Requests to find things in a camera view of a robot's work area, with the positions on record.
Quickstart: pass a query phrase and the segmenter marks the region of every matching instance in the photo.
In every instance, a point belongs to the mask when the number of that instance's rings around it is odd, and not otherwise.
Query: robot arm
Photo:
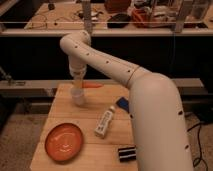
[[[74,77],[89,64],[130,90],[140,171],[193,171],[180,95],[169,78],[91,48],[86,31],[64,36],[60,45]]]

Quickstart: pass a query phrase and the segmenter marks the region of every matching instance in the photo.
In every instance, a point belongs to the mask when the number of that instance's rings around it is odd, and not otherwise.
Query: wooden tabletop
[[[113,14],[109,14],[101,3],[91,4],[91,8],[94,12],[100,12],[93,28],[107,29],[106,22]],[[54,10],[48,10],[48,4],[44,3],[25,29],[83,29],[84,23],[78,16],[79,12],[82,12],[80,3],[56,3]]]
[[[101,139],[94,134],[103,112],[114,105],[120,97],[128,98],[128,90],[120,85],[104,85],[85,89],[86,104],[77,107],[70,96],[72,84],[60,84],[48,118],[34,153],[32,171],[137,171],[136,161],[120,163],[117,150],[134,146],[129,114],[116,107],[107,135]],[[44,141],[55,126],[70,122],[83,132],[84,144],[79,155],[66,164],[51,160],[44,149]]]
[[[213,5],[209,7],[209,10],[206,13],[204,18],[204,23],[207,25],[209,29],[213,29],[213,22],[210,22],[209,19],[213,18]]]

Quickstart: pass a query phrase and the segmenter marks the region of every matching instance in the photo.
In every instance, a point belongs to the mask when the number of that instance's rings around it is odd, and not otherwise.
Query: small white cylinder
[[[72,88],[71,95],[73,102],[78,105],[82,106],[85,104],[85,96],[84,96],[84,89],[82,88]]]

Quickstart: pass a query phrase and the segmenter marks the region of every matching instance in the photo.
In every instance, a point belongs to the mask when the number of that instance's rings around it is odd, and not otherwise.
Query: cable
[[[193,125],[191,128],[187,129],[187,132],[191,131],[192,129],[194,129],[195,127],[197,127],[197,126],[199,126],[199,125],[201,125],[201,124],[202,124],[202,123],[199,122],[199,123]]]
[[[196,128],[197,126],[199,126],[198,131],[197,131],[197,141],[198,141],[198,147],[199,147],[199,156],[196,157],[193,160],[193,166],[197,167],[200,162],[202,161],[206,167],[206,171],[208,171],[208,164],[207,162],[203,159],[203,152],[202,152],[202,146],[201,146],[201,142],[200,142],[200,132],[201,132],[201,128],[202,128],[203,122],[199,122],[196,123],[195,125],[193,125],[191,128],[189,128],[187,130],[187,132],[191,131],[192,129]]]
[[[41,22],[40,21],[39,22],[33,21],[33,20],[35,20],[35,17],[37,17],[37,16],[43,17],[43,21],[41,21]],[[45,15],[43,15],[43,14],[36,14],[36,15],[34,15],[32,17],[32,19],[30,20],[30,22],[31,22],[31,27],[29,27],[29,29],[42,28],[42,27],[44,27],[45,29],[47,29],[47,17]]]

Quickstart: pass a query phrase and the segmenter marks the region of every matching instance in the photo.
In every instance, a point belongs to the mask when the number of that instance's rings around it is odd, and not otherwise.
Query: orange bowl
[[[45,150],[54,161],[67,161],[81,150],[83,134],[78,126],[63,123],[53,128],[45,140]]]

